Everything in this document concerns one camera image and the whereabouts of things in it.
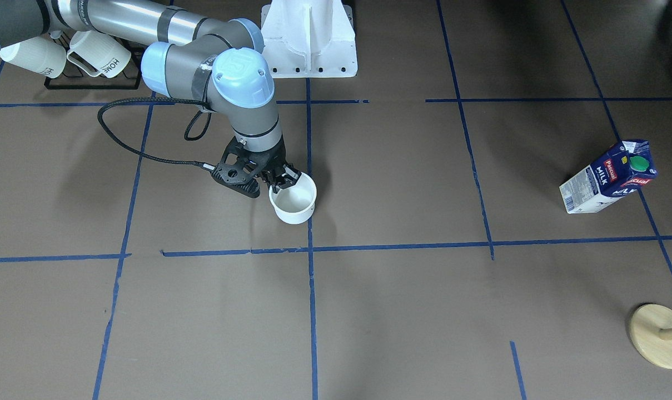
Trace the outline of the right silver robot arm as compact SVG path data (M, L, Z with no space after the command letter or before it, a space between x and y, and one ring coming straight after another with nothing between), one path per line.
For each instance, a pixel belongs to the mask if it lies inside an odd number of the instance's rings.
M302 172L286 158L275 83L261 30L150 1L0 1L0 50L51 31L107 34L146 46L140 69L151 103L191 104L227 117L233 137L214 164L192 161L250 198L263 181L278 194Z

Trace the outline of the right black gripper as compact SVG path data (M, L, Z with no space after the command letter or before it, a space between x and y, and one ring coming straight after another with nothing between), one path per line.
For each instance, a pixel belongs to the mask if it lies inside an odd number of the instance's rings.
M251 179L247 180L245 189L258 189L257 179L261 179L270 188L273 195L280 190L297 184L302 172L286 160L285 146L275 146L264 152L244 151L241 160Z

